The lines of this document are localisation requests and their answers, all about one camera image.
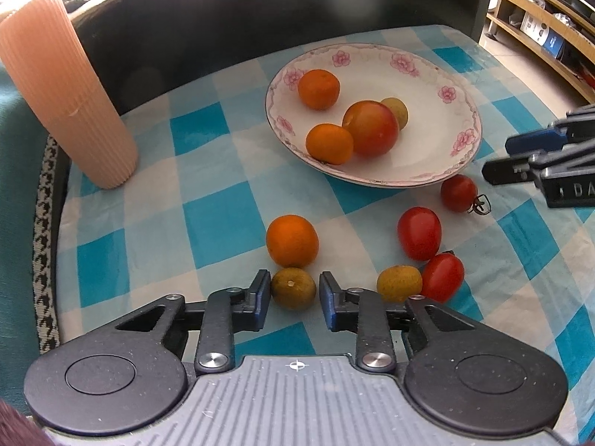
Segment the brown longan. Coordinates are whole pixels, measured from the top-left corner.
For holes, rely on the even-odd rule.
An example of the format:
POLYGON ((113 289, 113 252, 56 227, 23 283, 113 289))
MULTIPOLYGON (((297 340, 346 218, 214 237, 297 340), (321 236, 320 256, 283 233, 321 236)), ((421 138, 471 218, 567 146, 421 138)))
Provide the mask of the brown longan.
POLYGON ((281 307, 304 310, 313 304, 317 286, 313 278, 300 268, 279 270, 271 281, 271 295, 281 307))
POLYGON ((377 278, 376 290, 386 302, 404 302, 422 292, 422 274, 412 266, 393 266, 377 278))
POLYGON ((380 103, 386 106, 393 113, 396 123, 399 129, 403 130, 408 125, 409 113, 408 108, 405 106, 401 99, 397 98, 385 98, 380 103))

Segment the cherry tomato with stem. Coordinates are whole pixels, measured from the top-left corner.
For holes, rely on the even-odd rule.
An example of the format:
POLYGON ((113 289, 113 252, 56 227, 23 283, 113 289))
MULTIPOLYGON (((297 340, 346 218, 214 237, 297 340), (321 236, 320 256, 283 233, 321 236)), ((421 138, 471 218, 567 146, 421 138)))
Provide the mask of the cherry tomato with stem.
POLYGON ((441 185, 442 203, 454 213, 476 213, 487 216, 491 213, 491 202, 486 194, 479 193, 476 183, 470 177, 457 174, 441 185))

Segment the cherry tomato front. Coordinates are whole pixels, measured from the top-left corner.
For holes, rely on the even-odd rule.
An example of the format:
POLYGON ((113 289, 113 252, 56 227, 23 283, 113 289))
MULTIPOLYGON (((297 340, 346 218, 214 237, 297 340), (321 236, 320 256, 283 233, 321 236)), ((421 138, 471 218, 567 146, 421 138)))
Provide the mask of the cherry tomato front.
POLYGON ((464 277, 464 265, 453 252, 438 254, 422 270, 422 295, 445 303, 461 287, 464 277))

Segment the small orange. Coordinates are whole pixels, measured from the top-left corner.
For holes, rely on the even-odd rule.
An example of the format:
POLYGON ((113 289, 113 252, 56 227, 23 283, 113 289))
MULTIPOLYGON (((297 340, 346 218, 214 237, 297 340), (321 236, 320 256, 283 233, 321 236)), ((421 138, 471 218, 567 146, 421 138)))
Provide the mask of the small orange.
POLYGON ((319 237, 302 216, 278 216, 266 232, 266 247, 272 261, 282 268, 305 268, 319 254, 319 237))
POLYGON ((320 162, 342 165, 352 158, 353 137, 341 126, 319 124, 306 135, 306 151, 320 162))

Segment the large red tomato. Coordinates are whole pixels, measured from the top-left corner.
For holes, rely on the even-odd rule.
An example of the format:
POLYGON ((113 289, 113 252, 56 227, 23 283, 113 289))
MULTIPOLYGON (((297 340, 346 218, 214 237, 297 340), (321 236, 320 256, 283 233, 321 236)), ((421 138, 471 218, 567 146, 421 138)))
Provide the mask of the large red tomato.
POLYGON ((342 127, 353 138, 354 152, 366 158, 391 151, 399 135, 399 126, 391 110, 371 100, 352 104, 344 114, 342 127))

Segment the wooden shelf unit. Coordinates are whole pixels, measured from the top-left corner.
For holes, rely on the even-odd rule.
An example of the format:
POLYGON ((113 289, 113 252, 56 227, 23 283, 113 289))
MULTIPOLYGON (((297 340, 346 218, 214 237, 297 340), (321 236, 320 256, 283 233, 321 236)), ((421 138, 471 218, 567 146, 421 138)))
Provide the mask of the wooden shelf unit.
POLYGON ((594 103, 594 7, 584 0, 495 0, 486 36, 503 31, 594 103))

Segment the white floral plate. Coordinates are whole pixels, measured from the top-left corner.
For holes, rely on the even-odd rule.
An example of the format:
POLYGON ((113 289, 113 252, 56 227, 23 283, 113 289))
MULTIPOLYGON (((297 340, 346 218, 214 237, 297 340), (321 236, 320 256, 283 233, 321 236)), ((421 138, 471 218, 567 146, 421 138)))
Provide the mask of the white floral plate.
POLYGON ((412 188, 443 181, 463 170, 478 152, 482 124, 477 107, 450 72, 402 49, 374 43, 324 45, 286 64, 271 80, 265 114, 282 145, 307 165, 338 179, 379 188, 412 188), (330 71, 341 85, 336 104, 315 111, 299 99, 299 79, 330 71), (339 124, 358 101, 400 99, 408 123, 388 153, 353 157, 342 165, 317 161, 306 135, 322 123, 339 124))

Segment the blue checkered tablecloth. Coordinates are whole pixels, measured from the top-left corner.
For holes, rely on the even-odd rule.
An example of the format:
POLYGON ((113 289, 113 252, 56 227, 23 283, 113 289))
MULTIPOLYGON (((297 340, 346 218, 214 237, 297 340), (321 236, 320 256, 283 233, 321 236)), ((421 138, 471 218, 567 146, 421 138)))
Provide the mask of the blue checkered tablecloth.
POLYGON ((482 185, 488 216, 451 213, 436 186, 401 192, 317 172, 276 139, 264 112, 274 75, 299 47, 183 85, 129 112, 139 165, 119 188, 68 180, 57 258, 58 319, 72 339, 168 294, 201 301, 273 270, 268 225, 298 214, 320 239, 310 273, 372 288, 408 258, 397 220, 434 210, 442 246, 463 262, 451 306, 547 351, 570 396, 557 424, 571 442, 594 430, 594 214, 551 210, 531 184, 482 185))

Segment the teal blanket houndstooth trim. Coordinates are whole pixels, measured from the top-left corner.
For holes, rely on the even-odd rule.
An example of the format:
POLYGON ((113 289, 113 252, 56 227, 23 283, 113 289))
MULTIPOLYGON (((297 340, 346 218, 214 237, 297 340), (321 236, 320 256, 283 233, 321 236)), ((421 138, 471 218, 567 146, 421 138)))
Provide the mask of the teal blanket houndstooth trim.
POLYGON ((30 365, 61 343, 55 288, 70 161, 1 75, 1 399, 27 414, 30 365))

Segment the dark coffee table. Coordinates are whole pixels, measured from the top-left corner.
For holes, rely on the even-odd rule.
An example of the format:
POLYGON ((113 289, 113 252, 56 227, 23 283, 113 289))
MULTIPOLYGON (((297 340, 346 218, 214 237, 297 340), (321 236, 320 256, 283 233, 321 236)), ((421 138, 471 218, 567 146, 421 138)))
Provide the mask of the dark coffee table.
POLYGON ((478 39, 489 0, 90 0, 72 16, 104 89, 126 113, 180 85, 289 47, 444 24, 478 39))

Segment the pink ribbed cup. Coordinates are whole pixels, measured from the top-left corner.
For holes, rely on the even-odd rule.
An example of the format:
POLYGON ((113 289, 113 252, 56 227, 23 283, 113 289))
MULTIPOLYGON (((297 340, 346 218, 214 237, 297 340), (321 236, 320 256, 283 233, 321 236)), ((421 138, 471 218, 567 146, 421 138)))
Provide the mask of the pink ribbed cup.
POLYGON ((138 151, 61 0, 29 0, 1 21, 1 61, 44 128, 103 189, 124 183, 138 151))

